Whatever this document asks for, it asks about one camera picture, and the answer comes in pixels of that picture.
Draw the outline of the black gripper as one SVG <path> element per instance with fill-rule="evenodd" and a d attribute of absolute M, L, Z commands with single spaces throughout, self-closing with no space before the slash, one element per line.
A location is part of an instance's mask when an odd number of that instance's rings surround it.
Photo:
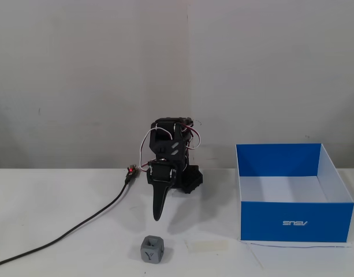
<path fill-rule="evenodd" d="M 147 182 L 153 186 L 153 216 L 158 221 L 169 190 L 178 185 L 178 165 L 169 160 L 151 160 L 147 165 Z"/>

